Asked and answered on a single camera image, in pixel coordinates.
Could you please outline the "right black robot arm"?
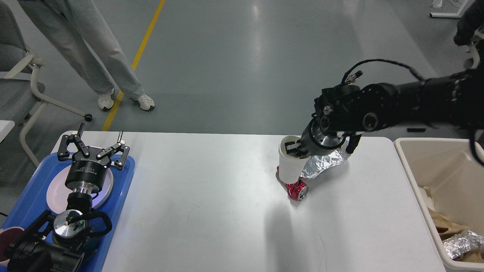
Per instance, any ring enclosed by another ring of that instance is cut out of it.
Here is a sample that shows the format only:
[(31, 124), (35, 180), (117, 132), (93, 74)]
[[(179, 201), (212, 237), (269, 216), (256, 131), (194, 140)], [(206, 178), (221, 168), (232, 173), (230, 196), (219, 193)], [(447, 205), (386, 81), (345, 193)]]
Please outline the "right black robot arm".
[(365, 132), (379, 131), (401, 122), (448, 122), (468, 132), (470, 151), (476, 151), (475, 133), (483, 129), (483, 63), (450, 76), (424, 79), (409, 67), (417, 81), (393, 85), (352, 85), (348, 73), (341, 83), (324, 88), (314, 100), (315, 111), (300, 138), (282, 145), (289, 156), (305, 159), (328, 155), (346, 140), (353, 153)]

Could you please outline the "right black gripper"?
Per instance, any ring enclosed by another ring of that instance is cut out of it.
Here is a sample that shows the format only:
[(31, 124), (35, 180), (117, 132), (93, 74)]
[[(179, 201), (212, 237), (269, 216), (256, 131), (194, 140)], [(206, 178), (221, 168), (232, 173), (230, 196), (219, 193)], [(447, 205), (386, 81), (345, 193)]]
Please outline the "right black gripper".
[(301, 134), (300, 141), (284, 143), (284, 149), (288, 156), (306, 158), (307, 156), (325, 156), (342, 147), (346, 141), (345, 136), (325, 134), (317, 125), (316, 119), (310, 120)]

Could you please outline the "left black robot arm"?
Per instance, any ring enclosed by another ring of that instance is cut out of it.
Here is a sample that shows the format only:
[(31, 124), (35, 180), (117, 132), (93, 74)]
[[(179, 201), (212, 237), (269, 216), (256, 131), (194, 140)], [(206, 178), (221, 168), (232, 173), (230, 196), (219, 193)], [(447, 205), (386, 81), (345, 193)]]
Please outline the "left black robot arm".
[(120, 131), (106, 148), (78, 131), (40, 162), (1, 227), (2, 272), (100, 272), (134, 174)]

